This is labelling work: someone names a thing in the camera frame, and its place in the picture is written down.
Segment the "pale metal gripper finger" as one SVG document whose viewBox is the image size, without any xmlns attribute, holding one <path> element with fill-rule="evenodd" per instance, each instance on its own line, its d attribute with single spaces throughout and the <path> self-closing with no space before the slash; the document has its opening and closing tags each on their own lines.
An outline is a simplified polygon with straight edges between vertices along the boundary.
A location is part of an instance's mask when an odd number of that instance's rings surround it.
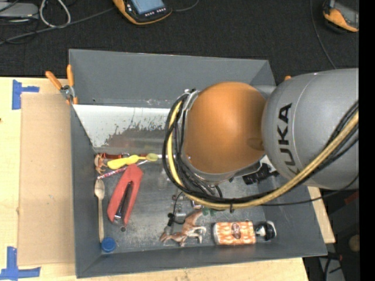
<svg viewBox="0 0 375 281">
<path fill-rule="evenodd" d="M 186 213 L 169 213 L 168 222 L 164 229 L 167 235 L 174 234 L 176 232 L 181 232 L 183 224 L 185 223 Z"/>
</svg>

